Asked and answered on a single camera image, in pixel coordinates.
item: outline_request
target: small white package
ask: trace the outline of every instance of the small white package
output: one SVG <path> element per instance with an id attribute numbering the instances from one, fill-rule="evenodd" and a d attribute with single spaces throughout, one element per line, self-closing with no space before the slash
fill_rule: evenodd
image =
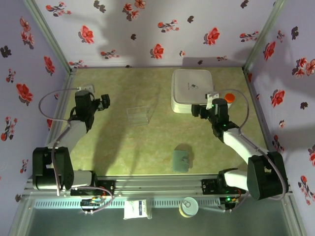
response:
<path id="1" fill-rule="evenodd" d="M 125 201 L 124 220 L 144 217 L 152 218 L 151 208 L 148 207 L 146 199 Z"/>

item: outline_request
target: white round container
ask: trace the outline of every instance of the white round container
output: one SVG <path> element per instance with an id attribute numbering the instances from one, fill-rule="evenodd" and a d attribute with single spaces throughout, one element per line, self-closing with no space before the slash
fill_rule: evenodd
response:
<path id="1" fill-rule="evenodd" d="M 175 70 L 172 78 L 172 109 L 176 113 L 191 114 L 191 105 L 206 105 L 205 94 L 212 91 L 212 77 L 208 70 Z"/>
<path id="2" fill-rule="evenodd" d="M 196 215 L 198 209 L 198 202 L 194 198 L 184 198 L 179 204 L 179 212 L 185 218 L 191 218 Z"/>

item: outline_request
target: orange bottle cap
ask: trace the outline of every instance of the orange bottle cap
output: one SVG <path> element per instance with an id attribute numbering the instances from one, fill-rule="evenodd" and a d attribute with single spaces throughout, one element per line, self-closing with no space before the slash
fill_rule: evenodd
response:
<path id="1" fill-rule="evenodd" d="M 224 99 L 228 102 L 228 103 L 232 103 L 235 100 L 235 96 L 232 93 L 227 93 L 224 97 Z"/>

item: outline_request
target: round lid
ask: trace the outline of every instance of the round lid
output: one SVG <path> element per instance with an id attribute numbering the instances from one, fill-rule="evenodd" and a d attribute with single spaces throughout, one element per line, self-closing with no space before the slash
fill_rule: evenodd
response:
<path id="1" fill-rule="evenodd" d="M 228 102 L 228 103 L 232 103 L 235 100 L 235 96 L 232 93 L 227 93 L 224 97 L 224 99 Z"/>
<path id="2" fill-rule="evenodd" d="M 198 202 L 194 198 L 184 198 L 181 203 L 183 213 L 189 216 L 194 216 L 198 212 Z"/>

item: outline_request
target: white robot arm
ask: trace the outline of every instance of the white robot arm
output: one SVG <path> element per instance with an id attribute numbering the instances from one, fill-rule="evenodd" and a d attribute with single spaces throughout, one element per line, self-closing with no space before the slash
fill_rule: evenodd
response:
<path id="1" fill-rule="evenodd" d="M 213 134 L 233 148 L 248 165 L 247 172 L 235 168 L 219 172 L 218 183 L 222 192 L 225 188 L 236 187 L 248 191 L 256 200 L 288 192 L 281 154 L 260 148 L 246 138 L 240 128 L 229 121 L 224 99 L 210 99 L 210 102 L 212 104 L 207 106 L 192 105 L 192 115 L 210 121 Z"/>

